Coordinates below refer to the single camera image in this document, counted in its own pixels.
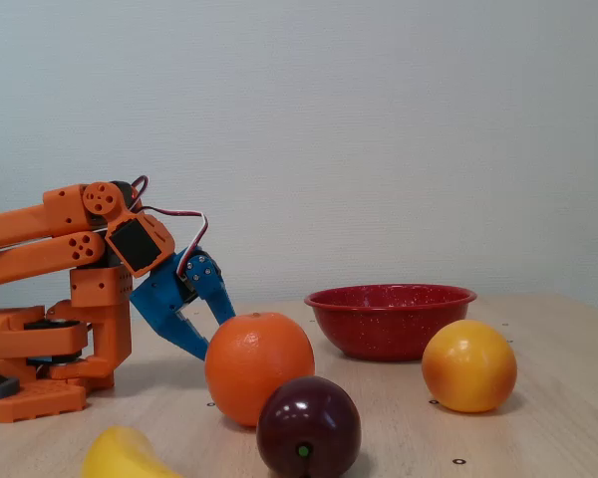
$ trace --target plastic fruit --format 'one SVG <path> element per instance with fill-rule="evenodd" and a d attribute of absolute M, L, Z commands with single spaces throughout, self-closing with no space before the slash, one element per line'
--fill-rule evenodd
<path fill-rule="evenodd" d="M 257 424 L 257 446 L 266 465 L 281 477 L 338 477 L 359 455 L 359 412 L 332 381 L 297 378 L 266 402 Z"/>
<path fill-rule="evenodd" d="M 478 321 L 443 327 L 423 354 L 423 377 L 443 406 L 463 412 L 499 407 L 516 384 L 514 352 L 495 329 Z"/>
<path fill-rule="evenodd" d="M 217 407 L 244 426 L 255 426 L 273 391 L 288 380 L 312 375 L 308 337 L 282 314 L 233 317 L 208 345 L 205 373 Z"/>
<path fill-rule="evenodd" d="M 147 438 L 125 426 L 113 426 L 91 446 L 82 478 L 181 478 L 154 455 Z"/>

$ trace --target robotic arm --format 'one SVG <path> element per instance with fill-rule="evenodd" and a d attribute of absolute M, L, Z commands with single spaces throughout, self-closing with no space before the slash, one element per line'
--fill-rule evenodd
<path fill-rule="evenodd" d="M 220 324 L 235 315 L 219 268 L 198 246 L 207 220 L 196 211 L 143 206 L 141 196 L 148 182 L 141 176 L 133 184 L 68 186 L 46 192 L 39 206 L 0 214 L 0 249 L 51 236 L 0 250 L 0 284 L 72 267 L 108 267 L 113 253 L 134 277 L 149 274 L 131 293 L 131 302 L 150 326 L 161 337 L 204 359 L 207 340 L 182 315 L 182 309 L 199 297 Z M 140 183 L 143 187 L 138 192 Z M 203 227 L 188 247 L 175 254 L 172 236 L 147 210 L 201 217 Z"/>

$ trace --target orange robotic arm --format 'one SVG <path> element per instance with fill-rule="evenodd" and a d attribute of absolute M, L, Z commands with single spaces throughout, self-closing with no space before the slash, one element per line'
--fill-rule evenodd
<path fill-rule="evenodd" d="M 46 317 L 42 307 L 0 310 L 0 374 L 21 385 L 0 399 L 0 421 L 81 409 L 89 389 L 113 385 L 113 370 L 131 353 L 131 275 L 174 251 L 159 221 L 129 210 L 141 206 L 136 195 L 126 183 L 77 184 L 44 193 L 40 205 L 0 214 L 0 285 L 73 269 L 71 300 Z M 154 254 L 138 261 L 133 251 L 120 251 L 117 238 L 129 234 L 149 236 Z M 123 265 L 111 267 L 107 249 Z M 87 344 L 87 328 L 95 353 L 72 361 Z M 54 364 L 63 357 L 66 364 Z"/>

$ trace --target yellow-orange fruit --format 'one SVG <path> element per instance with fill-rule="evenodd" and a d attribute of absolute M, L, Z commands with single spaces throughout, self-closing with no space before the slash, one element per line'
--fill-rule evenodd
<path fill-rule="evenodd" d="M 516 384 L 516 358 L 505 337 L 472 320 L 438 331 L 424 351 L 422 369 L 433 397 L 455 411 L 495 409 Z"/>

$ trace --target bowl rim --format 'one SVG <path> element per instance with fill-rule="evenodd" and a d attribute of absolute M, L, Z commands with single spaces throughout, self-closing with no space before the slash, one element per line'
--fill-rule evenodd
<path fill-rule="evenodd" d="M 343 289 L 358 289 L 361 287 L 394 287 L 394 286 L 406 286 L 406 287 L 434 287 L 435 289 L 446 289 L 452 290 L 454 292 L 461 292 L 465 294 L 465 297 L 462 299 L 457 299 L 455 301 L 449 302 L 436 302 L 433 304 L 417 304 L 414 306 L 338 306 L 334 304 L 323 304 L 321 302 L 316 302 L 315 298 L 321 294 L 325 294 L 327 292 L 334 292 Z M 323 291 L 313 292 L 309 296 L 304 299 L 304 303 L 312 308 L 315 309 L 322 309 L 326 311 L 354 311 L 354 312 L 399 312 L 399 311 L 422 311 L 428 309 L 442 309 L 444 307 L 449 306 L 461 306 L 463 304 L 469 304 L 476 300 L 478 295 L 476 292 L 471 291 L 470 289 L 466 289 L 464 287 L 457 287 L 457 286 L 448 286 L 445 284 L 363 284 L 357 286 L 346 286 L 346 287 L 335 287 L 332 289 L 324 289 Z"/>

